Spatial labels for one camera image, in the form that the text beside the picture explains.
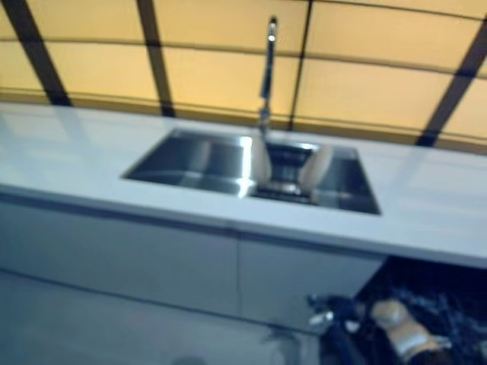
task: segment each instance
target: yellow wall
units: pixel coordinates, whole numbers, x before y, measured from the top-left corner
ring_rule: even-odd
[[[161,100],[135,0],[27,0],[75,106],[159,113]],[[272,120],[294,103],[306,1],[154,0],[176,116],[254,123],[266,25],[279,20]],[[444,96],[487,11],[485,0],[315,1],[294,128],[414,143]],[[0,100],[48,103],[0,5]],[[487,152],[487,62],[437,142]]]

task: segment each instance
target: faucet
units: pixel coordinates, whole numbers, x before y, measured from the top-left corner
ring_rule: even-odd
[[[262,138],[266,136],[267,125],[269,124],[271,114],[269,99],[271,97],[272,63],[274,61],[274,43],[276,37],[277,18],[271,17],[267,25],[266,67],[264,68],[264,79],[262,81],[262,88],[260,89],[260,97],[264,99],[264,105],[259,109],[259,130]]]

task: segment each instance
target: white cabinet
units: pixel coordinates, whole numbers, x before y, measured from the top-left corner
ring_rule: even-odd
[[[237,241],[0,202],[0,268],[236,316]]]
[[[240,244],[242,316],[310,331],[308,294],[353,297],[372,277],[383,256],[311,251],[265,242]]]

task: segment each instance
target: kitchen counter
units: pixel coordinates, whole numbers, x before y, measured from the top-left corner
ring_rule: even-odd
[[[485,156],[271,132],[285,141],[356,148],[378,216],[121,178],[175,127],[250,133],[185,119],[0,103],[0,193],[487,268]]]

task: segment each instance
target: sink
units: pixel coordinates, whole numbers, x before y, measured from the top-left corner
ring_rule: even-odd
[[[253,138],[246,135],[213,134],[174,130],[152,148],[123,177],[254,197],[379,214],[374,195],[354,148],[333,146],[333,156],[323,178],[312,193],[300,190],[300,171],[317,144],[266,140],[270,179],[257,182],[252,158]]]

